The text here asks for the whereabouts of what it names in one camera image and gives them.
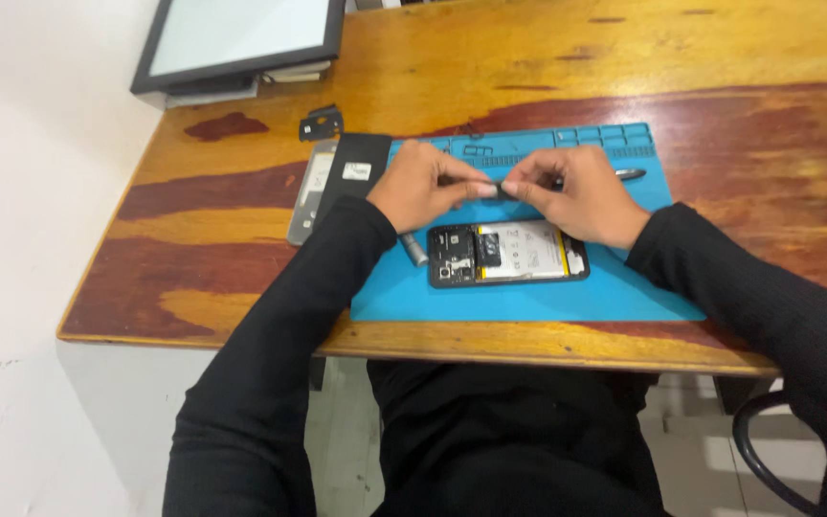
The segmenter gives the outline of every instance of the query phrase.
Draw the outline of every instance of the person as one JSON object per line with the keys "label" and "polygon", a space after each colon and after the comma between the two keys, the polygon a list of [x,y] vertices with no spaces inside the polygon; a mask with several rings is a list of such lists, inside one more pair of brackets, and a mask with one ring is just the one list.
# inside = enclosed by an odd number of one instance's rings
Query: person
{"label": "person", "polygon": [[[543,188],[550,174],[563,192]],[[440,176],[457,182],[439,186]],[[164,514],[315,515],[303,448],[309,362],[398,233],[494,194],[476,169],[405,143],[366,199],[342,198],[250,309],[178,414]],[[694,210],[652,214],[598,147],[548,149],[503,189],[681,293],[783,372],[827,452],[827,289],[753,257]],[[383,421],[374,515],[664,515],[637,412],[641,374],[370,360]],[[827,469],[821,489],[827,515]]]}

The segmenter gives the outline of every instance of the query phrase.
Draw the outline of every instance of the wooden desk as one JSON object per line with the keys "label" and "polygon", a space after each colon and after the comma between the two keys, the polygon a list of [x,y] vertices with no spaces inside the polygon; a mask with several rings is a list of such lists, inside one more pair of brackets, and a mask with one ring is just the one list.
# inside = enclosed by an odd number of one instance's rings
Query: wooden desk
{"label": "wooden desk", "polygon": [[[346,17],[321,84],[166,112],[72,299],[73,341],[217,347],[284,241],[336,102],[349,131],[648,122],[674,197],[827,286],[827,0],[459,1]],[[322,353],[773,374],[709,323],[361,323]]]}

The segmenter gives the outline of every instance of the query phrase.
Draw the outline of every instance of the black sleeve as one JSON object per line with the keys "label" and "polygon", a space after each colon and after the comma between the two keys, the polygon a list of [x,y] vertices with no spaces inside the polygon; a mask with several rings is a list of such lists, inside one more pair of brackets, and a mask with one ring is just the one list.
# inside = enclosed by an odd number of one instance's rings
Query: black sleeve
{"label": "black sleeve", "polygon": [[331,208],[188,391],[164,515],[315,515],[303,446],[309,362],[396,242],[369,202]]}
{"label": "black sleeve", "polygon": [[774,360],[794,414],[827,452],[827,289],[750,255],[683,204],[652,215],[626,264]]}

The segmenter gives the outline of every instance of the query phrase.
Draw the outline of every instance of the person's left hand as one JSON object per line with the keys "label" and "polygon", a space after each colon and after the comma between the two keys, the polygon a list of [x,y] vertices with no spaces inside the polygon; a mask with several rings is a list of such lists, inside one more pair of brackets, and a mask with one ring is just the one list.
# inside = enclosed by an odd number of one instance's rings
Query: person's left hand
{"label": "person's left hand", "polygon": [[[454,183],[441,187],[440,176],[448,176]],[[403,234],[430,224],[465,200],[495,194],[496,185],[483,172],[432,144],[408,140],[366,199]]]}

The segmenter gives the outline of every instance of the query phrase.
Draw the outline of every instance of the black long-sleeve shirt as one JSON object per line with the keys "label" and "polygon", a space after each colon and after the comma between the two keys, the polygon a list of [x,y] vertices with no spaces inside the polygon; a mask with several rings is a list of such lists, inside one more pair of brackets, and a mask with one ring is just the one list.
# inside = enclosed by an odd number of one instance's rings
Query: black long-sleeve shirt
{"label": "black long-sleeve shirt", "polygon": [[[188,391],[165,515],[315,515],[309,359],[396,239],[368,202],[332,208]],[[682,204],[653,214],[626,264],[773,359],[827,452],[827,289]],[[413,361],[370,361],[369,377],[385,426],[376,515],[663,513],[640,377]],[[820,504],[827,514],[827,469]]]}

